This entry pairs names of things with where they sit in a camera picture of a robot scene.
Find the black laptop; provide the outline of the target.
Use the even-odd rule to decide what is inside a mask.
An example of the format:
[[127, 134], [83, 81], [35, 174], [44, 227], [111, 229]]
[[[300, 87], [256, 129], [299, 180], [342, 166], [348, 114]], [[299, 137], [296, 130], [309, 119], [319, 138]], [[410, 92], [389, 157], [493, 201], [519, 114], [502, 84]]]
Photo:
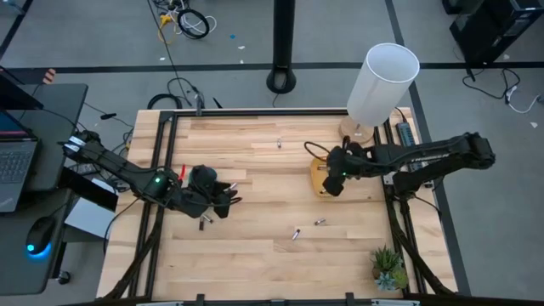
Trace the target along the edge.
[[17, 210], [38, 144], [30, 130], [0, 109], [0, 213]]

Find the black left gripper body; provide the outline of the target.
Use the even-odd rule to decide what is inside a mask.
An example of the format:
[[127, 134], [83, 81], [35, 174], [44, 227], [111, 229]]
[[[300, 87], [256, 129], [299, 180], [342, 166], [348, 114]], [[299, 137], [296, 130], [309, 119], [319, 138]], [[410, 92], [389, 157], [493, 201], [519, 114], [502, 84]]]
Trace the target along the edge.
[[176, 187], [176, 209], [192, 218], [200, 217], [214, 202], [222, 191], [218, 175], [214, 169], [205, 165], [192, 168], [189, 173], [189, 183]]

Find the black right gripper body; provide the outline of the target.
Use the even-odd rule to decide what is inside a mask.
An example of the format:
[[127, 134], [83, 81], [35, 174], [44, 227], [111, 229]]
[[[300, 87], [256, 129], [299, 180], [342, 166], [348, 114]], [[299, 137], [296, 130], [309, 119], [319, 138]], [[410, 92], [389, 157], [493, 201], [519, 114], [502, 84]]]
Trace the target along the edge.
[[356, 161], [364, 153], [360, 144], [348, 144], [346, 148], [335, 146], [329, 153], [329, 175], [332, 177], [365, 177], [362, 164]]

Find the black monitor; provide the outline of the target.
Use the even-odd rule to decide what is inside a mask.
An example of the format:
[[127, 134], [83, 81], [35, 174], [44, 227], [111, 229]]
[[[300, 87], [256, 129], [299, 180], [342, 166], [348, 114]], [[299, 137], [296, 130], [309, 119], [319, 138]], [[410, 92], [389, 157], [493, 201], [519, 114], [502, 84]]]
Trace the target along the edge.
[[43, 104], [18, 84], [21, 81], [0, 66], [0, 107], [12, 111], [42, 110]]

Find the white shade table lamp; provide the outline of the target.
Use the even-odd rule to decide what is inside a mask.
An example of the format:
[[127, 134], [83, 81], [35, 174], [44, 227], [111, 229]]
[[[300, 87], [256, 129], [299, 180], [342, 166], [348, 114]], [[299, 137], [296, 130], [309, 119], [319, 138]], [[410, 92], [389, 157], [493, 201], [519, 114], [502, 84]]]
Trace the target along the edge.
[[367, 52], [346, 105], [339, 134], [364, 144], [387, 121], [420, 71], [417, 56], [396, 43], [380, 43]]

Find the potted succulent plant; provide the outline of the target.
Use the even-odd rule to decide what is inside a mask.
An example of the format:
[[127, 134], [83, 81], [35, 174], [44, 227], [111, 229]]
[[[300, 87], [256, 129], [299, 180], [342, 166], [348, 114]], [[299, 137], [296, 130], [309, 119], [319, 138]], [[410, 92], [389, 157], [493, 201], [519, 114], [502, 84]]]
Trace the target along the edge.
[[372, 253], [371, 273], [380, 291], [404, 290], [409, 285], [404, 260], [398, 252], [383, 246]]

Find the black table frame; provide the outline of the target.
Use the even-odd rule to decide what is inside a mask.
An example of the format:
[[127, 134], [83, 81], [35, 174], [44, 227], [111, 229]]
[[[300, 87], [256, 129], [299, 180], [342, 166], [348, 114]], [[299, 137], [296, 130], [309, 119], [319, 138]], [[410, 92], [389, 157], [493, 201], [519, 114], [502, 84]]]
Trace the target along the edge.
[[[133, 295], [155, 301], [232, 302], [264, 305], [379, 298], [371, 254], [391, 246], [388, 214], [379, 178], [349, 180], [338, 197], [318, 197], [310, 178], [314, 156], [341, 142], [338, 109], [244, 110], [236, 115], [194, 117], [142, 110], [128, 158], [140, 166], [168, 165], [186, 173], [214, 168], [221, 181], [237, 183], [241, 201], [225, 219], [199, 222], [180, 212], [121, 195], [118, 219], [99, 282], [105, 295], [121, 279], [155, 221], [156, 248], [144, 260]], [[277, 139], [282, 148], [278, 149]], [[315, 226], [320, 218], [326, 221]], [[293, 241], [296, 229], [301, 233]]]

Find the black desk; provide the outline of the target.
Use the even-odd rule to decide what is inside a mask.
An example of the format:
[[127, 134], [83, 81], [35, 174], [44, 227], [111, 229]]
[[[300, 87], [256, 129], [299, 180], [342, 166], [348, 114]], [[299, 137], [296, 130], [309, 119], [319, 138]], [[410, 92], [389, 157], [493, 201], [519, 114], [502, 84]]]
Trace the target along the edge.
[[[75, 132], [88, 87], [71, 84], [22, 89], [42, 103], [43, 109], [6, 110], [38, 138], [39, 144], [17, 210], [0, 213], [0, 296], [39, 294], [56, 276], [64, 219], [75, 197], [67, 187], [59, 186], [65, 164], [60, 142]], [[27, 233], [39, 218], [47, 216], [56, 221], [50, 252], [32, 258], [26, 253]]]

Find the yellow plastic bin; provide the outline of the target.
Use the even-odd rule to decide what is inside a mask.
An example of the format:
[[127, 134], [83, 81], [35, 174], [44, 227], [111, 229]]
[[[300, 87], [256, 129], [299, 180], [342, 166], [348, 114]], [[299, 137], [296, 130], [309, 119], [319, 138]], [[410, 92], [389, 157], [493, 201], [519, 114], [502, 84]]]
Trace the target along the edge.
[[332, 176], [332, 185], [324, 186], [323, 184], [329, 178], [329, 170], [318, 170], [319, 165], [326, 165], [325, 161], [318, 158], [314, 158], [310, 163], [310, 178], [315, 194], [318, 197], [333, 197], [339, 196], [343, 190], [343, 182], [345, 181], [345, 175], [340, 172], [334, 172]]

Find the black vertical pole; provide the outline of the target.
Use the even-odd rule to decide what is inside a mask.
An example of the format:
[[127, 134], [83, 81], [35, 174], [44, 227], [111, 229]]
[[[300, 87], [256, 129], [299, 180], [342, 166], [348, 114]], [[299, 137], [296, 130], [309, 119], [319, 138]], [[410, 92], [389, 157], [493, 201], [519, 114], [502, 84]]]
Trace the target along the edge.
[[292, 71], [295, 8], [295, 0], [274, 0], [273, 60], [266, 85], [275, 94], [290, 93], [297, 83]]

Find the black computer mouse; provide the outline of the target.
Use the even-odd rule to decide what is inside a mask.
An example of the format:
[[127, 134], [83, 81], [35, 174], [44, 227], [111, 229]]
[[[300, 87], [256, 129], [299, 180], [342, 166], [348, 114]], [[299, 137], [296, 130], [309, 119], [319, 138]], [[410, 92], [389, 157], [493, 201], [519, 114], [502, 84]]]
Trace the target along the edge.
[[39, 218], [29, 229], [25, 239], [26, 253], [32, 258], [45, 257], [51, 249], [56, 221], [53, 217]]

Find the grey computer case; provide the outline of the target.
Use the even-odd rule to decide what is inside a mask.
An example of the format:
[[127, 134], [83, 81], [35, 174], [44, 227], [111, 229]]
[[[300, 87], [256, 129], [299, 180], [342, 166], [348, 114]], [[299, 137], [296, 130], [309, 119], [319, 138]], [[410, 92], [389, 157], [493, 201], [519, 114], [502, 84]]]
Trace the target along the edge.
[[104, 180], [86, 178], [68, 167], [63, 168], [59, 186], [75, 194], [64, 221], [63, 240], [104, 242], [108, 224], [115, 215], [118, 192]]

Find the black power strip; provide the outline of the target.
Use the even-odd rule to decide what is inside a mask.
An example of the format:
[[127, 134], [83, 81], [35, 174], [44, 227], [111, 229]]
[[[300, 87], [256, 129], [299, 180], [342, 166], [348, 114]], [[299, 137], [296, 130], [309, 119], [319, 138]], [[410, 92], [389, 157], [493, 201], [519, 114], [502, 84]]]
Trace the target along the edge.
[[411, 125], [408, 122], [397, 123], [395, 127], [400, 143], [403, 147], [417, 145], [414, 134], [411, 130]]

